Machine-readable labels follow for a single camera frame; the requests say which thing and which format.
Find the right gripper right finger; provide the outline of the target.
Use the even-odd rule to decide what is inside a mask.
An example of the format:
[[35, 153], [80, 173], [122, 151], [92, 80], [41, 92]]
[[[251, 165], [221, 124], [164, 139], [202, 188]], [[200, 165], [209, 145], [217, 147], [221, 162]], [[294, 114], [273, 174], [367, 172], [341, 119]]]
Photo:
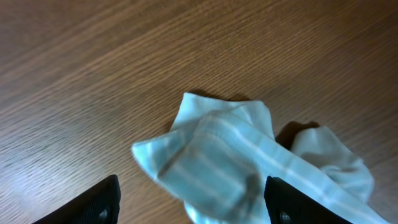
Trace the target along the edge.
[[350, 224], [278, 177], [267, 178], [264, 200], [272, 224]]

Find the light blue striped shorts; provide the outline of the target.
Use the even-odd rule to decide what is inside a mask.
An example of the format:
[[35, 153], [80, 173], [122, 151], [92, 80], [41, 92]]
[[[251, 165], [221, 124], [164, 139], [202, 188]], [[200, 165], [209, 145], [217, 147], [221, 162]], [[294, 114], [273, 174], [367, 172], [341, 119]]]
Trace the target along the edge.
[[284, 148], [261, 101], [185, 93], [170, 131], [135, 142], [132, 154], [195, 223], [269, 223], [270, 176], [351, 223], [384, 222], [368, 206], [374, 178], [361, 158], [325, 126], [298, 132]]

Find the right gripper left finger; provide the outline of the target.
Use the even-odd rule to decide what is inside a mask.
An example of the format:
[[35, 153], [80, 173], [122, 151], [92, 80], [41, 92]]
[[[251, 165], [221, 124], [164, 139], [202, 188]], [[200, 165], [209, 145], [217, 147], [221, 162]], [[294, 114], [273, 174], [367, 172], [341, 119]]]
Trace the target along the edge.
[[117, 224], [120, 201], [118, 177], [109, 175], [34, 224]]

